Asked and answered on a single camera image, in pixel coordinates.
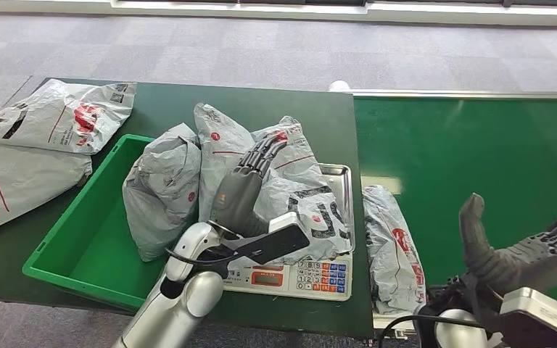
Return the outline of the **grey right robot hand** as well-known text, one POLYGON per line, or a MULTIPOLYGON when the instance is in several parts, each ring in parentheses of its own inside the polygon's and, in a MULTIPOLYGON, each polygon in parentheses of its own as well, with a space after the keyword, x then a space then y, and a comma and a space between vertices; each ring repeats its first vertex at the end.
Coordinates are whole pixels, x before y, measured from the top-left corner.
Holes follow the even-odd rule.
POLYGON ((481 222, 483 212, 483 198, 473 193, 458 213, 467 271, 500 295, 522 287, 541 292, 556 287, 557 221, 543 232, 495 249, 481 222))

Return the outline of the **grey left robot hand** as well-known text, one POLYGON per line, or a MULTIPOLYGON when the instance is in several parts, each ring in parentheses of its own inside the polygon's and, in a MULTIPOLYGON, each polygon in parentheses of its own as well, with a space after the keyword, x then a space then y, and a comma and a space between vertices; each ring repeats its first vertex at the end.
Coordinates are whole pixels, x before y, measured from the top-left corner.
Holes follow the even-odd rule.
POLYGON ((286 145, 286 135, 275 133, 245 152, 220 182, 208 222, 243 238, 267 234, 269 222, 258 215, 254 207, 271 162, 286 145))

